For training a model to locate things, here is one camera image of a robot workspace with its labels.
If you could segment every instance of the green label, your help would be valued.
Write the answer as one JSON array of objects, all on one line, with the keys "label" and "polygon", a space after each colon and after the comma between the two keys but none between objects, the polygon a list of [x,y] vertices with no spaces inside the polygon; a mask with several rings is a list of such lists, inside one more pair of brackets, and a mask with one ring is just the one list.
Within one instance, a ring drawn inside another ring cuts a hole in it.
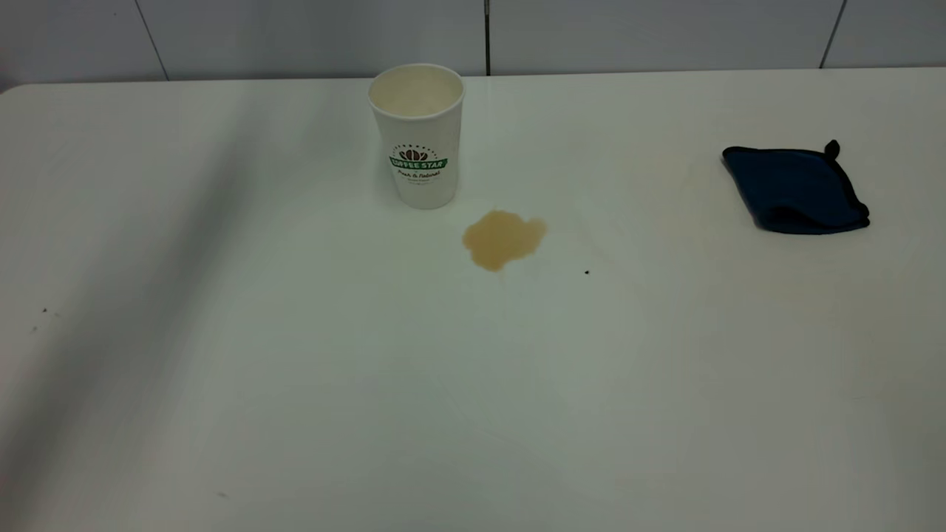
[{"label": "green label", "polygon": [[398,168],[407,168],[411,170],[430,170],[443,168],[447,165],[446,159],[440,159],[437,161],[405,161],[403,159],[395,159],[393,157],[388,158],[391,159],[392,165],[395,165]]}]

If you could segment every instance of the cup logo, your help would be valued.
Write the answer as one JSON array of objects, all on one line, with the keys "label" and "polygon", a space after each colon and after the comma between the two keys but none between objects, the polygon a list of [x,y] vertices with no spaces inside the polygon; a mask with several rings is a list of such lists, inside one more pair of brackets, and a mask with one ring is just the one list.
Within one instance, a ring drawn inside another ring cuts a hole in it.
[{"label": "cup logo", "polygon": [[415,144],[394,146],[389,159],[395,168],[404,170],[437,170],[447,165],[447,159],[438,159],[436,151]]}]

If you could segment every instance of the microfiber cloth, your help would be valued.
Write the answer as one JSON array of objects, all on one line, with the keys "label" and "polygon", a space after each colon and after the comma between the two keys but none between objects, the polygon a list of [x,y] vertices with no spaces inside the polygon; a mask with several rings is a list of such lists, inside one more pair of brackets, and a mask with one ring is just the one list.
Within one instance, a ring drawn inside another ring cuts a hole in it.
[{"label": "microfiber cloth", "polygon": [[723,159],[763,229],[796,235],[828,235],[870,225],[848,174],[837,164],[836,140],[825,152],[754,150],[733,146]]}]

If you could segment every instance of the tile grout line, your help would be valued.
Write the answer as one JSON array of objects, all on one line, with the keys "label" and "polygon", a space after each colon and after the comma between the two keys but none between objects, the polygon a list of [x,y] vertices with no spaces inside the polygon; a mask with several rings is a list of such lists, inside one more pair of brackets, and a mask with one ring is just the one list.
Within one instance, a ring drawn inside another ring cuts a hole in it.
[{"label": "tile grout line", "polygon": [[841,2],[841,9],[837,12],[837,19],[834,20],[834,28],[831,30],[831,37],[828,38],[828,46],[825,48],[825,54],[821,56],[821,64],[818,68],[825,67],[825,61],[828,60],[828,52],[831,51],[831,45],[834,43],[834,36],[837,35],[837,27],[841,26],[841,17],[844,15],[844,8],[848,6],[848,0]]},{"label": "tile grout line", "polygon": [[484,35],[486,37],[486,76],[491,76],[490,68],[490,56],[492,55],[489,50],[489,0],[482,0],[483,8],[483,20],[484,20]]},{"label": "tile grout line", "polygon": [[138,16],[141,17],[141,23],[145,25],[145,31],[148,33],[148,39],[151,41],[151,47],[154,48],[154,55],[158,58],[158,64],[161,65],[161,71],[165,73],[165,81],[171,81],[170,76],[167,75],[165,62],[161,61],[161,54],[158,53],[158,46],[154,43],[154,37],[151,37],[151,29],[148,27],[148,21],[145,20],[145,13],[141,12],[141,6],[138,5],[138,0],[134,0],[134,6],[138,8]]}]

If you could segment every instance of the cup rim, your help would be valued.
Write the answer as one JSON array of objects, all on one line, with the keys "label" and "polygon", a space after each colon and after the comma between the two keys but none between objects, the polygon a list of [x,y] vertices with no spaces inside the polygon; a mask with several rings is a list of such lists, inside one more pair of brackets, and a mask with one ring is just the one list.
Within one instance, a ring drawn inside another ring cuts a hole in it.
[{"label": "cup rim", "polygon": [[[375,103],[371,100],[371,89],[372,89],[372,87],[375,86],[375,83],[377,83],[377,81],[381,78],[381,76],[384,76],[385,74],[387,74],[387,73],[389,73],[389,72],[392,72],[392,71],[394,71],[394,70],[397,70],[397,69],[399,69],[399,68],[407,68],[407,67],[409,67],[409,66],[432,66],[432,67],[434,67],[434,68],[438,68],[438,69],[440,69],[440,70],[443,70],[443,71],[448,72],[448,73],[452,74],[453,76],[455,76],[455,77],[457,78],[457,80],[460,81],[460,95],[457,97],[457,100],[454,101],[453,103],[451,103],[451,104],[449,105],[449,107],[447,107],[446,109],[444,109],[444,110],[442,110],[442,111],[438,111],[438,112],[434,113],[433,115],[420,115],[420,116],[403,116],[403,115],[396,115],[396,114],[394,114],[394,113],[390,113],[390,112],[385,111],[385,110],[381,109],[380,107],[376,106]],[[380,113],[380,114],[382,114],[382,115],[387,116],[388,118],[394,118],[395,120],[404,120],[404,121],[407,121],[407,122],[418,122],[418,121],[422,121],[422,120],[433,120],[434,118],[438,118],[438,117],[440,117],[440,116],[442,116],[442,115],[446,115],[447,113],[449,113],[450,111],[452,111],[454,108],[456,108],[458,105],[460,105],[460,104],[464,101],[464,97],[465,97],[465,96],[466,96],[466,83],[464,83],[464,78],[463,78],[463,76],[461,76],[460,74],[457,74],[457,72],[454,71],[452,68],[447,68],[447,67],[445,67],[445,66],[443,66],[443,65],[441,65],[441,64],[434,64],[434,63],[432,63],[432,62],[409,62],[409,63],[407,63],[407,64],[399,64],[398,66],[392,66],[391,68],[389,68],[389,69],[385,70],[384,72],[381,72],[380,74],[378,74],[377,76],[375,76],[375,78],[374,78],[373,80],[371,80],[371,84],[368,85],[368,103],[371,105],[371,108],[372,108],[373,110],[375,110],[375,113]]]}]

